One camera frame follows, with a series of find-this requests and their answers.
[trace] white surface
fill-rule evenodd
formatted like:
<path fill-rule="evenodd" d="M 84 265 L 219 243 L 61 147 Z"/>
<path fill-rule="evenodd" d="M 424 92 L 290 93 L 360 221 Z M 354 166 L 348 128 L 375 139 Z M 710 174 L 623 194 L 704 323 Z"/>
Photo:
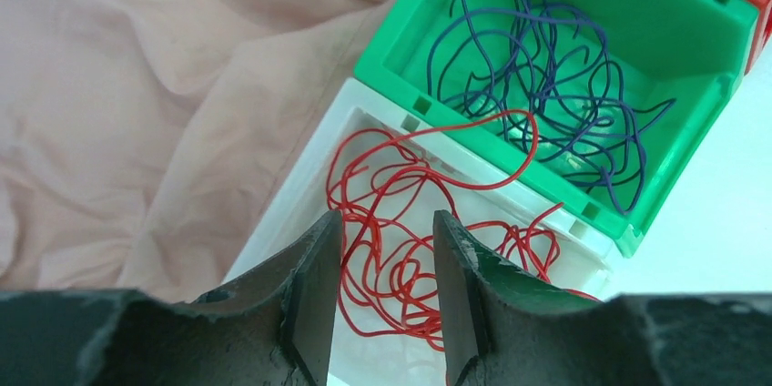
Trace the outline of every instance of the white surface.
<path fill-rule="evenodd" d="M 404 110 L 358 81 L 347 81 L 263 217 L 266 223 L 260 224 L 249 238 L 226 280 L 237 277 L 289 245 L 327 210 L 324 179 L 331 156 L 343 138 L 355 130 L 367 127 L 386 125 L 399 129 L 406 116 Z M 419 128 L 424 127 L 427 127 L 426 124 L 421 124 Z M 380 142 L 382 139 L 355 140 L 344 151 L 339 168 Z M 468 181 L 468 177 L 474 177 L 476 182 L 490 183 L 505 178 L 503 172 L 444 135 L 419 137 L 415 143 L 442 161 L 433 163 L 435 168 L 442 168 L 442 165 L 450 167 L 455 172 L 452 175 L 459 179 Z M 379 153 L 368 159 L 367 165 L 371 171 L 375 171 L 381 166 L 400 162 L 401 159 L 395 158 L 395 155 L 395 152 Z M 361 192 L 357 193 L 356 188 L 367 187 L 368 181 L 368 176 L 362 176 L 359 182 L 352 181 L 351 195 L 358 196 Z M 500 219 L 522 226 L 552 206 L 520 183 L 491 192 L 480 193 L 458 188 L 451 188 L 451 192 L 464 223 Z M 392 198 L 385 201 L 386 214 L 396 214 L 398 211 L 389 211 L 388 204 L 394 205 L 397 201 L 396 204 L 400 205 L 400 201 L 405 199 Z M 423 236 L 432 232 L 433 211 L 447 208 L 447 204 L 439 192 L 427 187 L 413 208 L 401 221 L 417 235 Z M 610 239 L 598 236 L 590 229 L 574 229 L 574 233 L 584 232 L 580 239 L 570 234 L 569 231 L 577 223 L 582 222 L 577 222 L 576 218 L 562 210 L 546 219 L 545 225 L 555 231 L 561 242 L 561 257 L 553 265 L 550 276 L 558 286 L 603 296 L 609 286 L 612 269 L 620 263 L 621 256 Z M 350 231 L 350 234 L 353 236 L 358 227 L 351 228 L 353 232 Z M 401 233 L 395 237 L 390 237 L 389 233 L 385 230 L 384 237 L 387 242 L 393 239 L 393 246 L 406 239 Z M 489 246 L 503 238 L 503 233 L 496 230 L 475 231 L 474 234 Z M 431 254 L 427 253 L 422 258 L 427 269 L 431 269 Z M 351 265 L 357 269 L 358 264 L 360 269 L 361 257 L 354 256 Z M 382 320 L 371 310 L 352 307 L 350 314 L 365 330 L 383 329 Z M 431 350 L 422 340 L 401 336 L 361 338 L 350 330 L 339 314 L 333 337 L 330 373 L 351 385 L 443 386 L 445 366 L 443 356 Z"/>
<path fill-rule="evenodd" d="M 615 289 L 772 290 L 770 199 L 772 47 L 703 140 Z"/>

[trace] tangled red wire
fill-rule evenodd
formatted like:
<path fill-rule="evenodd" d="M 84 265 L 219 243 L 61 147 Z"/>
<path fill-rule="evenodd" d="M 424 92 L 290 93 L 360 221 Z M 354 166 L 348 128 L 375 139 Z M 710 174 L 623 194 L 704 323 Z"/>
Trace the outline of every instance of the tangled red wire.
<path fill-rule="evenodd" d="M 531 150 L 523 164 L 508 178 L 490 185 L 469 184 L 448 177 L 430 166 L 430 161 L 422 153 L 422 149 L 413 150 L 409 146 L 409 140 L 418 136 L 459 130 L 469 127 L 477 127 L 486 122 L 496 120 L 507 115 L 524 115 L 531 122 L 533 130 L 533 142 Z M 343 151 L 357 138 L 367 135 L 378 135 L 383 142 L 364 151 L 346 165 L 340 179 L 333 182 L 334 173 Z M 524 110 L 508 110 L 498 115 L 487 117 L 483 120 L 451 127 L 429 128 L 408 135 L 395 136 L 392 132 L 380 128 L 367 128 L 348 136 L 338 147 L 332 160 L 327 176 L 326 190 L 327 201 L 330 209 L 339 209 L 343 213 L 344 230 L 343 250 L 345 251 L 341 269 L 341 288 L 338 305 L 343 318 L 349 323 L 351 329 L 363 337 L 383 335 L 407 335 L 426 340 L 437 351 L 443 351 L 440 336 L 440 312 L 437 307 L 437 289 L 433 271 L 422 268 L 422 261 L 417 256 L 422 251 L 433 252 L 432 236 L 417 236 L 406 227 L 400 219 L 410 210 L 413 203 L 424 190 L 427 183 L 432 183 L 447 198 L 450 211 L 454 217 L 461 219 L 453 196 L 448 186 L 464 188 L 476 191 L 493 190 L 514 182 L 525 171 L 536 154 L 536 142 L 539 132 L 536 121 L 529 112 Z M 386 149 L 396 150 L 402 161 L 378 168 L 371 172 L 369 190 L 360 196 L 349 196 L 352 184 L 356 177 L 371 170 L 364 162 Z M 398 169 L 387 176 L 387 171 Z M 378 179 L 386 177 L 382 184 Z M 376 215 L 376 210 L 387 197 L 396 197 L 403 193 L 410 193 L 410 199 L 396 216 L 385 218 Z M 536 277 L 550 282 L 549 268 L 557 261 L 560 255 L 560 246 L 554 233 L 549 229 L 538 229 L 536 226 L 551 213 L 559 209 L 563 203 L 559 203 L 535 218 L 527 228 L 520 228 L 500 220 L 486 220 L 467 225 L 468 230 L 499 228 L 504 230 L 503 241 L 496 252 L 509 259 L 517 251 L 520 256 L 520 265 L 523 269 L 531 271 Z M 360 226 L 358 234 L 349 242 L 345 232 L 351 226 Z M 385 238 L 385 229 L 398 229 L 404 240 L 402 243 Z M 549 250 L 544 259 L 540 258 L 532 249 L 532 239 L 544 236 L 549 240 Z M 355 252 L 363 250 L 363 266 L 361 273 L 354 274 L 350 260 Z M 592 298 L 582 292 L 573 291 L 587 298 Z M 358 327 L 352 320 L 347 310 L 344 297 L 356 306 L 374 310 L 388 326 L 387 330 L 366 331 Z M 392 300 L 392 309 L 395 306 L 399 314 L 391 313 L 385 305 L 386 300 Z"/>

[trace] green plastic container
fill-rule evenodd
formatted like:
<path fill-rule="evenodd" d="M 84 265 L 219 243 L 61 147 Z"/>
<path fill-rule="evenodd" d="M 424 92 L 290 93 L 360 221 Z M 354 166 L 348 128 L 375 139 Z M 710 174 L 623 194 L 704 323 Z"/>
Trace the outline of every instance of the green plastic container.
<path fill-rule="evenodd" d="M 609 49 L 625 72 L 628 104 L 648 108 L 671 97 L 677 99 L 662 120 L 643 134 L 648 155 L 645 189 L 626 216 L 615 209 L 605 188 L 588 194 L 563 179 L 566 166 L 560 160 L 534 162 L 521 177 L 527 186 L 552 201 L 562 201 L 570 212 L 614 239 L 622 254 L 630 257 L 689 158 L 735 93 L 746 67 L 758 11 L 744 0 L 551 1 L 578 7 L 605 29 Z M 484 2 L 505 6 L 512 0 Z M 450 17 L 450 3 L 398 0 L 354 71 L 361 82 L 435 127 L 469 122 L 427 95 L 429 50 L 440 32 L 458 17 Z M 510 23 L 511 19 L 501 20 L 497 25 L 492 18 L 488 26 L 508 29 Z M 435 59 L 444 62 L 467 36 L 468 31 L 465 36 L 449 36 Z M 477 55 L 465 61 L 471 67 L 482 65 Z M 439 73 L 441 66 L 435 70 Z M 443 87 L 449 88 L 443 90 L 462 91 L 465 82 L 465 78 L 447 79 Z M 514 172 L 524 159 L 522 151 L 489 128 L 455 131 L 449 136 L 504 172 Z M 629 202 L 634 188 L 631 183 L 616 188 L 616 192 Z"/>

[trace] white bin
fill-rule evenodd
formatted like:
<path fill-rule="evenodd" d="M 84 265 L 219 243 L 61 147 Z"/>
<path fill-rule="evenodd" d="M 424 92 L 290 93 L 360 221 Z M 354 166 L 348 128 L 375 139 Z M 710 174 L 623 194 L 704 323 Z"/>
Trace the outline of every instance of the white bin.
<path fill-rule="evenodd" d="M 367 127 L 388 127 L 406 133 L 403 124 L 413 123 L 405 110 L 370 90 L 362 83 L 349 79 L 322 119 L 309 144 L 301 154 L 279 193 L 271 202 L 261 223 L 249 238 L 236 259 L 225 281 L 236 278 L 263 260 L 280 251 L 327 210 L 325 178 L 331 157 L 339 143 L 352 132 Z M 419 122 L 418 129 L 428 127 Z M 358 139 L 339 162 L 345 165 L 353 157 L 374 146 L 373 141 Z M 443 134 L 416 138 L 413 143 L 437 159 L 433 168 L 451 173 L 453 177 L 480 184 L 500 181 L 506 176 L 497 168 L 456 144 Z M 390 159 L 386 153 L 368 159 L 368 165 L 377 169 L 380 163 L 401 161 Z M 520 182 L 489 192 L 475 192 L 451 188 L 459 215 L 464 224 L 482 220 L 500 219 L 527 226 L 536 216 L 553 205 Z M 430 208 L 418 211 L 419 208 Z M 401 219 L 419 235 L 432 232 L 433 211 L 447 208 L 446 200 L 428 188 L 411 211 Z M 389 213 L 388 207 L 379 208 Z M 598 298 L 607 298 L 613 271 L 623 262 L 615 244 L 566 211 L 559 210 L 544 221 L 553 230 L 561 245 L 561 255 L 551 267 L 553 284 L 581 290 Z M 475 236 L 491 246 L 501 241 L 500 232 L 475 232 Z M 406 239 L 395 239 L 401 243 Z M 538 242 L 534 248 L 537 252 Z M 432 268 L 431 257 L 426 267 Z M 359 265 L 353 260 L 353 268 Z M 382 320 L 371 310 L 351 307 L 351 316 L 365 330 L 382 330 Z M 350 386 L 444 386 L 445 364 L 441 353 L 432 350 L 425 341 L 403 336 L 362 338 L 356 335 L 336 315 L 330 359 L 330 385 Z"/>

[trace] beige cloth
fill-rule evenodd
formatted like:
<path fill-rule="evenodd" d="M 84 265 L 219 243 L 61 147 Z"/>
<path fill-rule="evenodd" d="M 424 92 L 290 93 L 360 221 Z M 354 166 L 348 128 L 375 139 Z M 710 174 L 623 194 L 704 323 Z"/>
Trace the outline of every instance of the beige cloth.
<path fill-rule="evenodd" d="M 392 0 L 0 0 L 0 287 L 217 286 Z"/>

